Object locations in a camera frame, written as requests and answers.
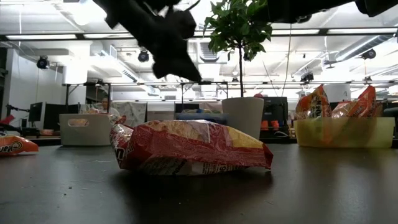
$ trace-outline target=plant stem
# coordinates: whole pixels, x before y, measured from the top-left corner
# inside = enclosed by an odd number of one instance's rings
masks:
[[[243,97],[243,72],[242,72],[242,45],[238,44],[239,48],[239,77],[241,83],[241,97]]]

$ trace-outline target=orange chip bag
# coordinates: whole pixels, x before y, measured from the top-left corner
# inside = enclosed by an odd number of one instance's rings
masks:
[[[0,136],[0,156],[11,156],[21,152],[38,152],[39,147],[35,143],[19,136]]]
[[[368,86],[355,101],[342,102],[332,111],[333,118],[363,118],[376,115],[376,89]]]
[[[297,119],[330,117],[331,108],[328,97],[320,85],[308,96],[303,96],[296,106]]]

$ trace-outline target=green leaves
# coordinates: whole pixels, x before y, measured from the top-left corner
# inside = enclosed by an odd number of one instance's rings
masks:
[[[252,20],[253,15],[267,5],[267,0],[222,0],[211,3],[213,15],[205,19],[205,29],[212,26],[209,49],[213,52],[242,47],[248,60],[265,52],[262,42],[271,41],[271,23]]]

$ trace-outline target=dark table surface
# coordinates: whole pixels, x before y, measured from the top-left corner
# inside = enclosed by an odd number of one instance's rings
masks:
[[[398,223],[398,153],[269,145],[272,171],[156,177],[102,148],[0,158],[0,223]]]

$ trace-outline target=snack bag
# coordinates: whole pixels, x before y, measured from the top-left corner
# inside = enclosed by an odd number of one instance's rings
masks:
[[[0,136],[0,156],[12,156],[21,152],[38,152],[39,147],[22,137],[13,135]]]
[[[332,118],[369,118],[375,115],[376,89],[373,86],[368,86],[357,100],[339,103],[332,111]]]
[[[324,118],[331,116],[331,108],[328,97],[320,85],[308,96],[303,96],[296,106],[296,118]]]
[[[203,175],[249,166],[271,168],[267,146],[236,129],[203,121],[115,125],[110,134],[119,167],[150,175]]]

